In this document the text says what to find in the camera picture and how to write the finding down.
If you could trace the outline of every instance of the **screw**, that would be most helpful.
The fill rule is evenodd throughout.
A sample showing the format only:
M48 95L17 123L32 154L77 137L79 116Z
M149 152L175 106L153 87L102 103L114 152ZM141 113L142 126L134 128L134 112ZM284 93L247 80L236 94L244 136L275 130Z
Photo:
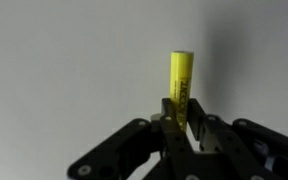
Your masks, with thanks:
M170 120L172 120L172 117L170 117L170 116L166 116L166 117L165 117L165 120L170 121Z
M241 126L246 126L247 125L247 123L245 121L240 121L240 122L238 122L238 124L241 125Z
M83 165L81 166L79 169L78 169L78 175L80 176L86 176L86 175L89 175L92 171L92 168L91 166L89 165Z
M140 125L140 126L145 126L145 125L146 125L146 122L145 122L145 121L141 121L141 122L138 123L138 125Z
M193 174L187 175L185 180L199 180L199 178Z
M262 178L261 176L253 175L253 176L251 177L251 180L265 180L265 179Z
M216 120L216 117L214 117L214 116L209 116L207 119L208 119L208 120L211 120L211 121L215 121L215 120Z

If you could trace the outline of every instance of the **white wall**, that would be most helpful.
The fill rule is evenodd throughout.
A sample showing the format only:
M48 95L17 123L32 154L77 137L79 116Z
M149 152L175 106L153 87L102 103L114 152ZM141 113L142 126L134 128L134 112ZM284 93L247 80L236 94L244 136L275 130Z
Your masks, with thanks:
M0 0L0 179L65 179L159 112L179 49L207 112L288 135L288 1Z

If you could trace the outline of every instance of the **gray background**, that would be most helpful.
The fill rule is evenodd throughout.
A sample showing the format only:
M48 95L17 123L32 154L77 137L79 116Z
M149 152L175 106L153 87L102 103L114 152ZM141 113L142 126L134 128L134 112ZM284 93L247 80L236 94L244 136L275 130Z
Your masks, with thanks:
M173 50L195 52L207 112L288 135L288 1L0 0L0 179L66 179L159 112Z

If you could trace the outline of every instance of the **yellow cylinder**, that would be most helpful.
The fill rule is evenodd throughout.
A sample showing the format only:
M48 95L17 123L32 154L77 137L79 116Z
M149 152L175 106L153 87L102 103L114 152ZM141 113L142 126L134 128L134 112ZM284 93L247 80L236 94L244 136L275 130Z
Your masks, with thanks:
M170 99L176 112L176 120L183 131L186 131L193 59L192 52L173 51L171 53Z

